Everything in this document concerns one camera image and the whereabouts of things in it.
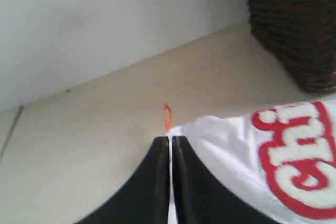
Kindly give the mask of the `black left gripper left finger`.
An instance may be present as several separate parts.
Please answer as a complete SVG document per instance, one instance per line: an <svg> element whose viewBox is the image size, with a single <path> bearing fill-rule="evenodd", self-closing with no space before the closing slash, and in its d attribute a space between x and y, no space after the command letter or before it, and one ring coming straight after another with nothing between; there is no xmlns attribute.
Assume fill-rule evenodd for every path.
<svg viewBox="0 0 336 224"><path fill-rule="evenodd" d="M170 202L170 151L166 136L156 137L127 182L81 223L167 223Z"/></svg>

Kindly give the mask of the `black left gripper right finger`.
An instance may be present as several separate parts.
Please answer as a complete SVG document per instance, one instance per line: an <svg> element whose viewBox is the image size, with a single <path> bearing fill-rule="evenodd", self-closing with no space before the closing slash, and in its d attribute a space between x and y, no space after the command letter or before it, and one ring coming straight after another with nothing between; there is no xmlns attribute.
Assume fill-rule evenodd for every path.
<svg viewBox="0 0 336 224"><path fill-rule="evenodd" d="M172 138L172 179L178 223L276 223L224 187L184 136Z"/></svg>

